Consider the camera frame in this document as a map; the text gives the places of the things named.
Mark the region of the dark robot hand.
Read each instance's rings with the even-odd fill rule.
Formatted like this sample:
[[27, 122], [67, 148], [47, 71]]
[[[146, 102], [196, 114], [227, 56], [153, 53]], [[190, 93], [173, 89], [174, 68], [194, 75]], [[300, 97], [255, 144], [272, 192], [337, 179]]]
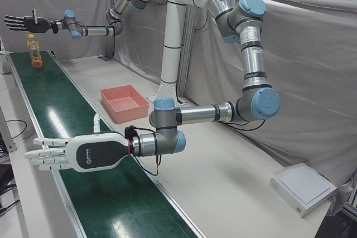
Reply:
[[50, 23], [36, 15], [36, 9], [32, 10], [31, 16], [16, 17], [5, 15], [5, 23], [12, 31], [27, 31], [30, 33], [45, 33], [50, 28]]

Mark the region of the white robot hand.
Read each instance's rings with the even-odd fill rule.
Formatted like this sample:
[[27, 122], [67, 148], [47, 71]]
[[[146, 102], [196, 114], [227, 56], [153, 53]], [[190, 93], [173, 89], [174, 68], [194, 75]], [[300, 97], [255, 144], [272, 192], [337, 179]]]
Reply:
[[33, 144], [46, 145], [25, 153], [25, 158], [39, 170], [74, 169], [93, 172], [115, 168], [131, 153], [129, 141], [118, 132], [101, 132], [100, 116], [95, 114], [94, 132], [72, 138], [35, 138]]

